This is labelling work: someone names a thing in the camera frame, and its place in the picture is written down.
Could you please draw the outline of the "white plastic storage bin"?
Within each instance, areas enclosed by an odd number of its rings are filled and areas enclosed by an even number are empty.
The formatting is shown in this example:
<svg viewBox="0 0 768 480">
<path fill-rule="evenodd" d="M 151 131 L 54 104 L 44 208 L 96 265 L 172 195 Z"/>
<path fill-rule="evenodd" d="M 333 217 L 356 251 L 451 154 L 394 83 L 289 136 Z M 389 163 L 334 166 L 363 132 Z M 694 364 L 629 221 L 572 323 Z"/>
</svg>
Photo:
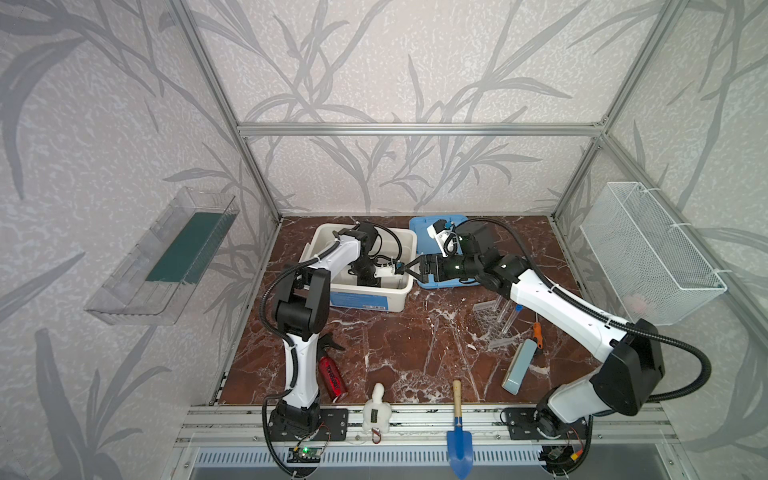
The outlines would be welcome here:
<svg viewBox="0 0 768 480">
<path fill-rule="evenodd" d="M 333 232 L 352 227 L 352 224 L 325 223 L 315 230 L 312 241 L 307 243 L 299 258 L 306 261 L 329 247 L 335 240 Z M 402 255 L 398 262 L 407 264 L 415 259 L 416 234 L 408 229 L 390 228 L 401 242 Z M 381 246 L 380 254 L 395 258 L 398 253 L 396 242 L 386 231 L 377 229 L 381 239 L 376 242 L 373 252 Z M 408 274 L 384 277 L 379 287 L 357 285 L 357 277 L 340 272 L 331 282 L 330 305 L 335 308 L 352 308 L 387 312 L 402 312 L 408 294 L 414 286 L 414 278 Z"/>
</svg>

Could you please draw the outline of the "blue plastic bin lid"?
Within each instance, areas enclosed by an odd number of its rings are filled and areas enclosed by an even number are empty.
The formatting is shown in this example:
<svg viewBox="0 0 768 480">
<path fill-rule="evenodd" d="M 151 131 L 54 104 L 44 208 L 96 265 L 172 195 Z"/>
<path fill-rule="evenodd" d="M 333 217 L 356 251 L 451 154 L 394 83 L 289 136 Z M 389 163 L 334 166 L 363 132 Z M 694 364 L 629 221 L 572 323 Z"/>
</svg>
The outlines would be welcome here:
<svg viewBox="0 0 768 480">
<path fill-rule="evenodd" d="M 436 240 L 430 237 L 428 234 L 428 228 L 431 227 L 435 222 L 439 220 L 445 220 L 448 224 L 458 225 L 466 221 L 467 217 L 464 215 L 436 215 L 436 216 L 413 217 L 409 221 L 409 229 L 417 235 L 417 247 L 416 247 L 417 256 L 425 255 L 425 254 L 441 253 L 440 247 L 438 246 L 438 243 L 436 242 Z M 478 286 L 477 282 L 469 282 L 469 281 L 462 282 L 459 279 L 451 279 L 451 280 L 438 282 L 438 281 L 435 281 L 432 276 L 430 276 L 430 280 L 427 282 L 417 281 L 417 283 L 422 289 L 425 289 L 425 290 Z"/>
</svg>

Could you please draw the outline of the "clear acrylic test tube rack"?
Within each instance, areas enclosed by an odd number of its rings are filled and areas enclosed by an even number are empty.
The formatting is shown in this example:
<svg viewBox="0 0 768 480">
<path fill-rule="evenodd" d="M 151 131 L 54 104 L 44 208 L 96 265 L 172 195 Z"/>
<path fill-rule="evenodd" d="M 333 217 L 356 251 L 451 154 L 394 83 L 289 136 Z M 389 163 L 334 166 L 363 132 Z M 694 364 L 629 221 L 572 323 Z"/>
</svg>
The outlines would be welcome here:
<svg viewBox="0 0 768 480">
<path fill-rule="evenodd" d="M 519 342 L 519 332 L 514 327 L 506 336 L 501 336 L 500 331 L 511 310 L 516 304 L 504 297 L 495 300 L 480 302 L 473 306 L 472 314 L 481 330 L 480 340 L 488 350 L 500 349 Z"/>
</svg>

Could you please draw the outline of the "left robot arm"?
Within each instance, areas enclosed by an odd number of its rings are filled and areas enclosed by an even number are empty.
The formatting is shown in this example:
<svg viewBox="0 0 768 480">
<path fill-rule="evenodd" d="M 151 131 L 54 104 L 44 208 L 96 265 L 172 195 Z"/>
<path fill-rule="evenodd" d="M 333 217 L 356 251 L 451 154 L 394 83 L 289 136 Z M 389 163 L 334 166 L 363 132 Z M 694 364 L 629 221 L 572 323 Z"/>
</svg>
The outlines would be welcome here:
<svg viewBox="0 0 768 480">
<path fill-rule="evenodd" d="M 286 358 L 284 390 L 267 396 L 275 409 L 265 432 L 280 438 L 304 437 L 321 426 L 318 352 L 335 307 L 395 312 L 404 298 L 390 291 L 410 282 L 397 273 L 407 243 L 388 227 L 371 222 L 322 228 L 315 236 L 326 243 L 308 259 L 286 267 L 267 288 L 259 317 L 283 342 Z"/>
</svg>

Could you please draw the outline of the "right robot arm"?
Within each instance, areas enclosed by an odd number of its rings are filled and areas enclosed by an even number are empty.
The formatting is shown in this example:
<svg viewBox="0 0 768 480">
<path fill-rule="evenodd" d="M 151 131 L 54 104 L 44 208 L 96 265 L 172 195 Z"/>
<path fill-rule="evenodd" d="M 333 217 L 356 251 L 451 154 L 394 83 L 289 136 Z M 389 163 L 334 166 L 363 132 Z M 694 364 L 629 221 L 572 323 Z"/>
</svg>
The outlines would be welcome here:
<svg viewBox="0 0 768 480">
<path fill-rule="evenodd" d="M 701 389 L 712 363 L 699 348 L 662 335 L 648 321 L 626 320 L 572 294 L 549 279 L 517 231 L 504 230 L 520 248 L 503 254 L 488 227 L 490 218 L 472 218 L 435 233 L 443 249 L 424 254 L 403 270 L 420 282 L 474 281 L 541 316 L 581 344 L 600 366 L 592 373 L 550 390 L 538 403 L 533 425 L 549 439 L 596 414 L 636 415 L 646 402 L 679 399 Z M 669 392 L 656 388 L 665 375 L 663 346 L 693 355 L 700 371 L 689 384 Z"/>
</svg>

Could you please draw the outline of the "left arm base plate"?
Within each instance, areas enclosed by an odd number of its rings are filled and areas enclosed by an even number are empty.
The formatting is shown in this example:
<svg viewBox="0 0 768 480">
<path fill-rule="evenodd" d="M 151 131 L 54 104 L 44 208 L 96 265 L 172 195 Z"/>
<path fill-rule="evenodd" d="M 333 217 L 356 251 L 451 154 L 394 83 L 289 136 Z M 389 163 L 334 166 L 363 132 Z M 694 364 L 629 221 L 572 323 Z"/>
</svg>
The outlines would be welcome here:
<svg viewBox="0 0 768 480">
<path fill-rule="evenodd" d="M 346 408 L 275 409 L 268 415 L 266 428 L 271 441 L 341 442 L 347 438 L 349 416 Z"/>
</svg>

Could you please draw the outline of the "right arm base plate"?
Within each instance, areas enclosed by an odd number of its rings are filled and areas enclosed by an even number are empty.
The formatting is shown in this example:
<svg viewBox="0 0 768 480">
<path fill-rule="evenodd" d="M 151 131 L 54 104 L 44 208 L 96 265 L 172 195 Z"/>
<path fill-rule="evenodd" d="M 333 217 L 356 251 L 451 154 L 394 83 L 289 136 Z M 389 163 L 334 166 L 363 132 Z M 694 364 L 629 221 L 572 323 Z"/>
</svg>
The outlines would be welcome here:
<svg viewBox="0 0 768 480">
<path fill-rule="evenodd" d="M 548 410 L 540 411 L 532 406 L 505 408 L 500 419 L 507 427 L 511 440 L 586 440 L 590 433 L 589 422 L 585 418 L 567 424 Z"/>
</svg>

